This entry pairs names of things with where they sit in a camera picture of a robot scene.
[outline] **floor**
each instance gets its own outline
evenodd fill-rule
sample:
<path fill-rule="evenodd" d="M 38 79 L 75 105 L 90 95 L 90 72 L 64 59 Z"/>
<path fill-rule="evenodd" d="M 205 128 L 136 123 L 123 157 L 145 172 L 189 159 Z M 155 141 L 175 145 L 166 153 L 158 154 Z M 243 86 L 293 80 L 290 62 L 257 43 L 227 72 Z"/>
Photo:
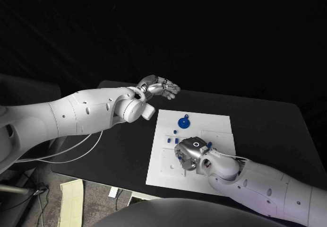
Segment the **floor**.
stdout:
<path fill-rule="evenodd" d="M 44 182 L 49 187 L 49 204 L 44 211 L 44 224 L 45 227 L 58 227 L 58 219 L 61 214 L 62 203 L 62 191 L 60 185 L 65 182 L 75 180 L 75 178 L 55 174 L 51 171 L 51 165 L 48 163 L 41 164 L 38 171 L 34 172 L 32 179 L 38 182 Z M 84 227 L 93 226 L 106 216 L 116 212 L 116 199 L 109 197 L 111 187 L 98 183 L 85 182 L 85 198 L 84 198 Z M 123 191 L 117 208 L 124 208 L 130 201 L 132 192 Z M 47 193 L 41 194 L 42 206 L 47 204 Z M 25 216 L 25 220 L 21 224 L 22 227 L 42 227 L 42 221 L 38 218 L 41 215 L 39 201 L 35 198 L 31 201 L 31 210 Z"/>

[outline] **black background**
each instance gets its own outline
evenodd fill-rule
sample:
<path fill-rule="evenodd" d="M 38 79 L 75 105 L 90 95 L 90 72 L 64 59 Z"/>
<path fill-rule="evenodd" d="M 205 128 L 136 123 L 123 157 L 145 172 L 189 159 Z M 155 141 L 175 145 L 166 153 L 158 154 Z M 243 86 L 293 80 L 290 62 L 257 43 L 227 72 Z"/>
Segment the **black background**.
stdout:
<path fill-rule="evenodd" d="M 155 74 L 182 89 L 294 103 L 326 150 L 326 3 L 0 1 L 0 72 L 62 96 Z"/>

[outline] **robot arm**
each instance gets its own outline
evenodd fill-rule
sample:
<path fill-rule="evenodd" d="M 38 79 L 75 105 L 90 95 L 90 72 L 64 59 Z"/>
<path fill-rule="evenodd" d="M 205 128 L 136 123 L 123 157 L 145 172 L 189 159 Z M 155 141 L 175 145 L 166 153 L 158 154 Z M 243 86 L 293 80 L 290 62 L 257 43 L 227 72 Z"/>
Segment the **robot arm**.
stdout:
<path fill-rule="evenodd" d="M 49 103 L 0 106 L 0 173 L 39 143 L 97 133 L 140 116 L 150 120 L 155 108 L 147 100 L 153 95 L 172 99 L 179 91 L 176 84 L 152 75 L 137 87 L 83 90 Z"/>
<path fill-rule="evenodd" d="M 201 166 L 209 185 L 254 211 L 304 226 L 326 226 L 325 190 L 302 183 L 270 166 L 225 156 L 199 137 L 178 144 L 176 156 L 186 170 Z"/>

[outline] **white board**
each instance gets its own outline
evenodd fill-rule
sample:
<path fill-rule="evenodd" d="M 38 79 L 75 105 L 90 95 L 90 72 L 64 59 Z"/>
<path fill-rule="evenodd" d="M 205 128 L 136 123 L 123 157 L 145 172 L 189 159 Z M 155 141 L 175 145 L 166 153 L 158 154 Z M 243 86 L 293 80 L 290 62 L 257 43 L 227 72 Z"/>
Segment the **white board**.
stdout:
<path fill-rule="evenodd" d="M 186 114 L 191 126 L 182 129 L 178 121 Z M 185 138 L 196 136 L 212 142 L 214 147 L 224 153 L 235 155 L 230 116 L 159 110 L 146 184 L 224 196 L 211 187 L 202 170 L 198 168 L 195 171 L 185 171 L 175 155 L 176 138 L 181 142 Z"/>

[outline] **blue knob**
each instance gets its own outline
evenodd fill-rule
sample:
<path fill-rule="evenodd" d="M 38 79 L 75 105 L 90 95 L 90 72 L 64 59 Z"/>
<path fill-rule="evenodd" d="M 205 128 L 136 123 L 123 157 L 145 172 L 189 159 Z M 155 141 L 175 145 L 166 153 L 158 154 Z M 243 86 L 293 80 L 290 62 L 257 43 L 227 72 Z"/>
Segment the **blue knob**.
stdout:
<path fill-rule="evenodd" d="M 189 122 L 189 115 L 186 114 L 186 116 L 183 118 L 179 119 L 179 127 L 182 129 L 186 129 L 191 125 L 191 122 Z"/>

